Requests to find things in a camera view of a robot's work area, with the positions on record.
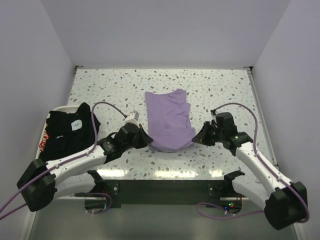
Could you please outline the purple t-shirt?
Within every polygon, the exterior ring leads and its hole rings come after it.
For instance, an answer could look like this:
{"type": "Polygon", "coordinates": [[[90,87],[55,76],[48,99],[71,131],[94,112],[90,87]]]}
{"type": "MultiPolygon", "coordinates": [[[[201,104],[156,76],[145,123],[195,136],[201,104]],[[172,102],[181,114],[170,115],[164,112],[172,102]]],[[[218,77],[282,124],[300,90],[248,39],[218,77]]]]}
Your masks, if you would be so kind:
{"type": "Polygon", "coordinates": [[[185,90],[178,88],[165,94],[147,91],[145,103],[152,150],[173,153],[193,145],[196,131],[191,125],[191,104],[185,90]]]}

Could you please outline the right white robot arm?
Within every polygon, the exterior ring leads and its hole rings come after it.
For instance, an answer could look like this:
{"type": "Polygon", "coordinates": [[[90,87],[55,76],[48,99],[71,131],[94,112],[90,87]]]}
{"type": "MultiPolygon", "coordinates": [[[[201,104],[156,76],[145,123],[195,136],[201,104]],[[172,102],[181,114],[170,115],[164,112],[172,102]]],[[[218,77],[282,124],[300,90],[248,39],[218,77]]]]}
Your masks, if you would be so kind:
{"type": "Polygon", "coordinates": [[[237,170],[223,177],[222,191],[234,191],[259,206],[270,225],[281,230],[310,217],[306,187],[293,182],[258,151],[254,140],[239,132],[229,112],[211,111],[213,119],[203,124],[192,142],[205,146],[221,143],[233,156],[244,163],[257,178],[249,183],[246,174],[237,170]]]}

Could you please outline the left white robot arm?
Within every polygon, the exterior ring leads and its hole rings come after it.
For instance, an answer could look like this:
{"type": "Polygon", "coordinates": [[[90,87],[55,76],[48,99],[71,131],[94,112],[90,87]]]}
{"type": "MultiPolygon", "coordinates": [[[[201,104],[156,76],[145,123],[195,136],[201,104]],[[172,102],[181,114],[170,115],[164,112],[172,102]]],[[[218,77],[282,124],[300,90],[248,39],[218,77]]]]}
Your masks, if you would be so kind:
{"type": "Polygon", "coordinates": [[[76,154],[50,161],[33,160],[16,185],[31,212],[68,195],[105,196],[109,192],[107,182],[94,167],[120,158],[131,148],[142,149],[152,142],[142,125],[126,123],[118,132],[76,154]]]}

